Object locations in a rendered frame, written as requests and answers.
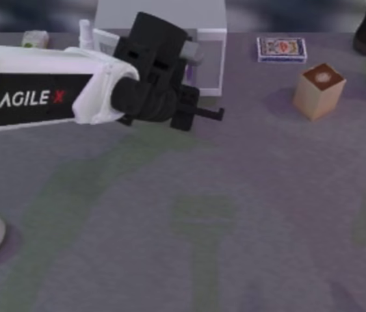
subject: red letter x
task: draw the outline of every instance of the red letter x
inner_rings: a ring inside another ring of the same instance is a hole
[[[65,93],[66,91],[64,90],[55,90],[54,103],[62,103]]]

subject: brown cube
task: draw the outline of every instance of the brown cube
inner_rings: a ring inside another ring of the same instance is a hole
[[[336,108],[346,79],[328,64],[305,71],[298,81],[293,104],[314,121]]]

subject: gray table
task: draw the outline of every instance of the gray table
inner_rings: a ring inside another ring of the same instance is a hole
[[[255,36],[229,37],[221,123],[0,133],[0,312],[366,311],[366,58],[305,34],[307,64],[258,64]],[[291,97],[321,62],[348,83],[311,123]]]

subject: agilex logo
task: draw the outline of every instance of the agilex logo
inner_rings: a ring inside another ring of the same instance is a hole
[[[63,103],[65,95],[65,90],[7,92],[0,101],[0,109]]]

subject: dark background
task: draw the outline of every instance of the dark background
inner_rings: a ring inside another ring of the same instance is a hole
[[[94,17],[96,4],[97,0],[0,0],[0,32],[77,32],[81,18]],[[226,0],[226,5],[229,31],[352,32],[366,0]]]

